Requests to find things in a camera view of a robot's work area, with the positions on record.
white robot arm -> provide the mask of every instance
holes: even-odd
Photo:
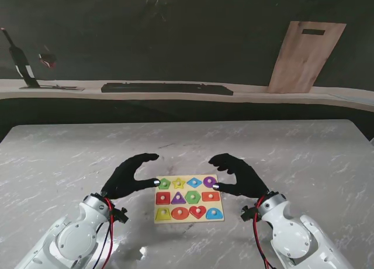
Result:
[[[96,230],[109,220],[109,208],[99,195],[91,194],[79,204],[80,215],[75,221],[60,218],[27,253],[15,269],[68,269],[85,268],[96,251]],[[51,254],[55,245],[69,267]]]
[[[269,194],[258,212],[272,227],[271,245],[285,269],[353,269],[316,221],[293,217],[283,195]]]

bottle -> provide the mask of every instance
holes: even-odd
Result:
[[[13,40],[11,39],[5,28],[1,28],[1,30],[3,31],[5,37],[11,45],[9,48],[9,52],[11,53],[11,56],[13,58],[19,75],[21,75],[23,80],[26,82],[27,87],[40,88],[40,85],[35,79],[35,76],[33,74],[33,71],[31,69],[31,66],[27,60],[25,53],[14,44]]]

cutting board handle hole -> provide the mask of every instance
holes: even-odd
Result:
[[[303,34],[310,34],[310,35],[323,35],[325,34],[325,30],[321,29],[303,29]]]

purple triangle puzzle piece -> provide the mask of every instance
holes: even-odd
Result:
[[[186,203],[186,200],[185,198],[183,198],[182,194],[180,192],[177,192],[173,198],[173,200],[171,200],[171,203],[173,205],[176,205],[176,204],[185,204]]]

wooden puzzle board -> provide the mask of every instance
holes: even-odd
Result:
[[[224,221],[221,195],[212,185],[217,175],[157,177],[154,223]]]

